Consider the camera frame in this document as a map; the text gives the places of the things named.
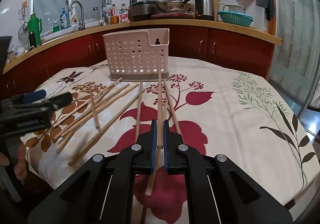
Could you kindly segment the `person's left hand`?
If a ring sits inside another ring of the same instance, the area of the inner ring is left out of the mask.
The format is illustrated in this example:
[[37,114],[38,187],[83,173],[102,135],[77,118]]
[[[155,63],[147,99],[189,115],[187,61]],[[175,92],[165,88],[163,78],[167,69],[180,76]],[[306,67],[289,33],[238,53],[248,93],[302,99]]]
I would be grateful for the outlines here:
[[14,156],[14,173],[18,180],[24,181],[27,177],[27,163],[25,160],[25,146],[22,141],[17,142],[18,147],[15,147],[14,151],[17,151],[17,154]]

